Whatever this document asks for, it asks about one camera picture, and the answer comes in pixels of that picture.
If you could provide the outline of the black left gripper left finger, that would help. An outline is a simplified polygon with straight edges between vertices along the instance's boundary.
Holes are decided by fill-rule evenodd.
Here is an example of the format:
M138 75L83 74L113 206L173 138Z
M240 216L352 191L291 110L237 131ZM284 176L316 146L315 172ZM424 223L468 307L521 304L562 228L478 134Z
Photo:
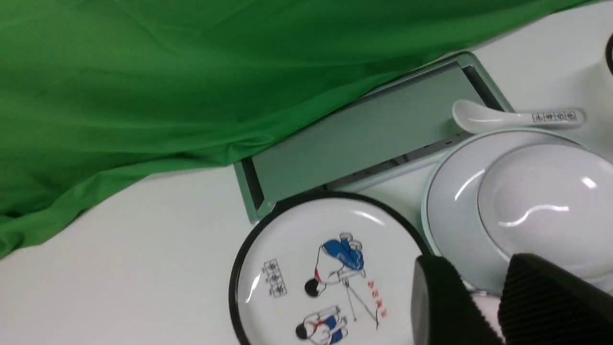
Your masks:
M416 345L503 343L453 265L431 254L423 254L415 261L411 325Z

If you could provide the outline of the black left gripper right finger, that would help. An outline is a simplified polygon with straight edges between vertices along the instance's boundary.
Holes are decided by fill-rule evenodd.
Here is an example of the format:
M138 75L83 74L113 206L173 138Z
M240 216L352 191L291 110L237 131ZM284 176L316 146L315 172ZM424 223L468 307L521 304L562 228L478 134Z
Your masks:
M531 253L512 256L498 321L508 345L610 345L611 295Z

